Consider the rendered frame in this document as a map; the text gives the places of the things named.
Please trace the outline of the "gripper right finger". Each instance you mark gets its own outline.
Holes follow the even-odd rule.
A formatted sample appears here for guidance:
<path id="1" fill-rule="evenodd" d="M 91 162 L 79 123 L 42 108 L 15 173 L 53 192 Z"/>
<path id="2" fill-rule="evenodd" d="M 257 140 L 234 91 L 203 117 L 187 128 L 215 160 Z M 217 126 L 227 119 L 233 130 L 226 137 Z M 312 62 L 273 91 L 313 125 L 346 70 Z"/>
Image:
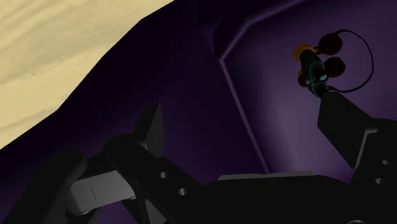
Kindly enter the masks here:
<path id="1" fill-rule="evenodd" d="M 326 92 L 317 126 L 354 171 L 342 191 L 343 224 L 397 224 L 397 121 Z"/>

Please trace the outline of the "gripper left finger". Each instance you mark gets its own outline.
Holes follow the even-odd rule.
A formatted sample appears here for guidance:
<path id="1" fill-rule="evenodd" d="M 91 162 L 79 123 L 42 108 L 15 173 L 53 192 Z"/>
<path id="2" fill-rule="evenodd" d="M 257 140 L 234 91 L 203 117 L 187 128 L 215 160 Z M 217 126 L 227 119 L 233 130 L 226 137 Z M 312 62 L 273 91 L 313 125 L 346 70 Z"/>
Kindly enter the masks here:
<path id="1" fill-rule="evenodd" d="M 202 185 L 170 160 L 153 156 L 140 144 L 140 135 L 160 111 L 148 106 L 135 131 L 111 138 L 99 153 L 99 160 L 112 167 L 132 187 L 136 197 L 124 206 L 139 224 L 151 224 L 147 204 L 166 219 L 166 224 L 204 224 Z M 2 224 L 94 224 L 100 208 L 74 214 L 66 206 L 69 189 L 88 168 L 78 151 L 49 160 L 27 185 Z"/>

